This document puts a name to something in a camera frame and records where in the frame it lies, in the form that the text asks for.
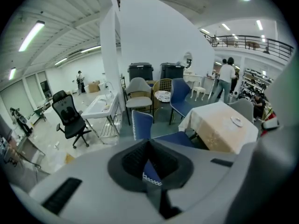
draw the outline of person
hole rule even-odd
[[[26,134],[27,137],[29,137],[32,133],[32,130],[26,125],[25,122],[27,122],[27,120],[24,118],[24,116],[22,116],[20,114],[20,109],[14,109],[14,108],[10,108],[10,112],[11,115],[13,117],[13,121],[17,122],[18,125],[21,127],[21,129],[24,131],[24,133]]]
[[[0,167],[8,181],[25,192],[30,190],[49,174],[38,169],[37,164],[21,159],[17,144],[12,137],[12,129],[0,115]]]
[[[269,47],[266,47],[266,50],[264,50],[263,53],[270,54]]]
[[[254,96],[254,108],[253,108],[253,118],[256,119],[257,117],[263,116],[263,110],[265,108],[265,101],[262,99],[259,92],[256,93]]]
[[[78,93],[79,95],[81,93],[86,93],[85,89],[84,89],[84,76],[82,74],[81,71],[78,71],[78,75],[77,75],[77,84],[78,84]]]
[[[219,75],[218,85],[217,85],[214,95],[211,98],[211,103],[218,102],[223,89],[224,89],[224,100],[223,101],[225,104],[228,103],[228,95],[229,95],[229,91],[230,91],[232,78],[235,78],[235,70],[232,66],[234,64],[234,59],[232,57],[230,57],[227,61],[227,64],[226,64],[226,60],[223,59],[222,63],[223,63],[222,67],[219,72],[220,75]]]
[[[234,89],[235,89],[235,86],[237,85],[238,80],[239,80],[239,70],[235,69],[235,78],[232,79],[232,85],[230,87],[230,92],[229,93],[234,92]]]

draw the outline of gray chair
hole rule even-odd
[[[241,98],[228,105],[253,123],[253,104],[249,100]]]
[[[128,96],[134,92],[147,92],[150,93],[150,97],[131,97],[128,99]],[[128,113],[128,108],[132,112],[132,109],[135,108],[140,108],[140,107],[146,107],[150,106],[149,112],[151,110],[153,111],[153,116],[154,116],[154,105],[153,105],[153,92],[152,88],[146,83],[146,81],[141,78],[141,77],[135,77],[130,81],[130,84],[128,87],[124,90],[124,98],[125,98],[125,103],[126,103],[126,112],[127,112],[127,117],[128,117],[128,122],[130,124],[130,118],[129,118],[129,113]]]

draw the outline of chair backrest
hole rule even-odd
[[[153,124],[153,117],[150,114],[133,110],[132,123],[135,140],[150,139],[150,129]]]
[[[67,95],[65,91],[59,91],[53,95],[52,107],[64,126],[75,122],[81,117],[75,108],[73,96]]]
[[[151,87],[146,83],[145,79],[141,77],[133,78],[128,87],[125,89],[127,95],[138,91],[151,93]]]
[[[165,79],[158,80],[153,86],[154,93],[156,91],[171,92],[171,83],[172,83],[172,79],[165,78]]]
[[[253,104],[249,100],[241,98],[228,105],[253,123]]]
[[[183,102],[190,92],[189,85],[183,78],[175,78],[171,85],[171,100],[170,103]]]

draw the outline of blue chair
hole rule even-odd
[[[191,104],[185,101],[185,98],[190,93],[190,90],[189,85],[183,78],[175,78],[172,80],[170,99],[170,106],[172,109],[169,125],[171,124],[173,110],[178,112],[182,117],[186,117],[189,111],[193,108]]]
[[[132,111],[133,134],[135,140],[150,139],[150,129],[153,124],[153,116],[136,110]],[[178,145],[194,147],[189,137],[182,131],[156,137],[157,140],[164,140]],[[144,166],[143,177],[155,185],[162,185],[161,179],[156,173],[150,161]]]

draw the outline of white shirt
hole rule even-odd
[[[220,69],[219,79],[228,83],[232,82],[232,78],[235,78],[235,70],[231,65],[225,64]]]

